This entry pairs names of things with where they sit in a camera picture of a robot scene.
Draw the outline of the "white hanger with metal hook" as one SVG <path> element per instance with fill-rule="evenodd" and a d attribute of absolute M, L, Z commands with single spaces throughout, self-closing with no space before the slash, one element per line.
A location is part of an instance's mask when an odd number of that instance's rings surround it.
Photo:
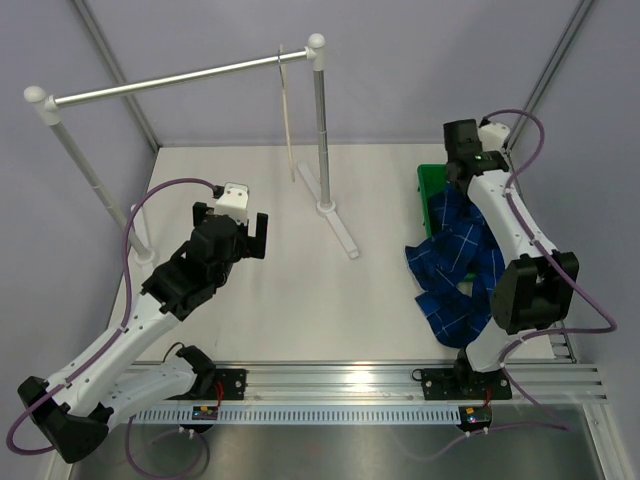
<path fill-rule="evenodd" d="M 281 84 L 281 102 L 282 102 L 283 125 L 284 125 L 284 133 L 285 133 L 286 154 L 287 154 L 290 180 L 292 183 L 295 183 L 296 167 L 295 167 L 295 162 L 293 158 L 290 118 L 289 118 L 289 109 L 288 109 L 287 70 L 286 70 L 286 65 L 283 63 L 281 59 L 283 54 L 284 54 L 284 45 L 279 44 L 278 69 L 279 69 L 280 84 Z"/>

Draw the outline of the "blue plaid shirt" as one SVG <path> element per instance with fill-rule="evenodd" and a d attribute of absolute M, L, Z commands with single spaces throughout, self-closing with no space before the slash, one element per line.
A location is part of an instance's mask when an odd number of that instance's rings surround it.
<path fill-rule="evenodd" d="M 428 213 L 439 230 L 404 248 L 422 289 L 415 301 L 440 344 L 464 348 L 489 322 L 490 297 L 505 271 L 503 255 L 480 210 L 453 187 L 429 199 Z"/>

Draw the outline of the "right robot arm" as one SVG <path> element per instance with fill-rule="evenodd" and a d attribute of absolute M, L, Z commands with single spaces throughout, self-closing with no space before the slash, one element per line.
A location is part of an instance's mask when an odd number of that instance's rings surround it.
<path fill-rule="evenodd" d="M 579 271 L 576 255 L 557 250 L 514 188 L 501 149 L 508 132 L 473 119 L 443 126 L 447 180 L 479 209 L 505 264 L 490 298 L 490 320 L 453 366 L 453 387 L 473 400 L 511 398 L 505 360 L 527 338 L 566 318 L 569 283 Z"/>

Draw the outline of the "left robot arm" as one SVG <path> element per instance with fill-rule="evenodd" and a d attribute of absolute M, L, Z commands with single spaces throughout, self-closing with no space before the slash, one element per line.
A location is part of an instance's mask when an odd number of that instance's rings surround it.
<path fill-rule="evenodd" d="M 68 464 L 89 456 L 123 420 L 165 399 L 206 399 L 219 391 L 216 365 L 194 345 L 126 381 L 121 374 L 156 340 L 176 328 L 222 288 L 235 263 L 263 259 L 269 217 L 256 230 L 202 202 L 194 228 L 142 284 L 122 324 L 104 332 L 69 367 L 18 388 L 29 416 Z"/>

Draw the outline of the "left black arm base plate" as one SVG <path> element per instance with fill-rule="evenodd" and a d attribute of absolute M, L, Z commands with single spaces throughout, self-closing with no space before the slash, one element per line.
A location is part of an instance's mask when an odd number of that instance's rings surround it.
<path fill-rule="evenodd" d="M 242 401 L 245 398 L 247 371 L 240 368 L 219 368 L 207 374 L 200 398 L 203 400 Z"/>

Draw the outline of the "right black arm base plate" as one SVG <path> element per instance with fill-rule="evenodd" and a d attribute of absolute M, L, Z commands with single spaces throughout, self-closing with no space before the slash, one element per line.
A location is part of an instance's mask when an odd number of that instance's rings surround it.
<path fill-rule="evenodd" d="M 425 400 L 510 400 L 510 382 L 499 370 L 459 373 L 454 368 L 416 368 L 411 378 L 421 385 Z"/>

